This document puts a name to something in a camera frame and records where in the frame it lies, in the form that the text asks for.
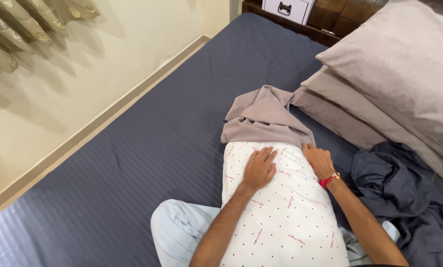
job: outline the bracelet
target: bracelet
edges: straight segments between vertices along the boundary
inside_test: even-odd
[[[320,180],[319,185],[322,186],[322,188],[326,189],[327,184],[330,183],[333,179],[340,179],[340,173],[334,173],[329,178]]]

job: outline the leg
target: leg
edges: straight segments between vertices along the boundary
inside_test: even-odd
[[[151,218],[152,237],[162,267],[189,266],[198,243],[219,208],[166,200]]]

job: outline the pillowcase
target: pillowcase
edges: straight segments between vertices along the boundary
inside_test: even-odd
[[[370,150],[374,145],[386,141],[386,137],[377,130],[305,87],[294,92],[291,104],[358,148]]]
[[[408,145],[443,178],[442,156],[381,111],[330,68],[323,66],[301,85],[342,106],[347,112],[371,125],[393,142]]]
[[[443,156],[443,16],[391,0],[316,58]]]

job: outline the box handle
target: box handle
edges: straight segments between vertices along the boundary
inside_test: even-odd
[[[286,5],[283,5],[282,2],[280,2],[279,7],[278,7],[278,12],[283,15],[289,16],[291,14],[291,7],[292,7],[291,5],[286,6]]]

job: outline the beige curtain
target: beige curtain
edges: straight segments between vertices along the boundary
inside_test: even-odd
[[[48,31],[68,37],[66,23],[99,15],[91,0],[0,0],[0,68],[12,73],[18,68],[12,52],[34,54],[28,43],[50,46]]]

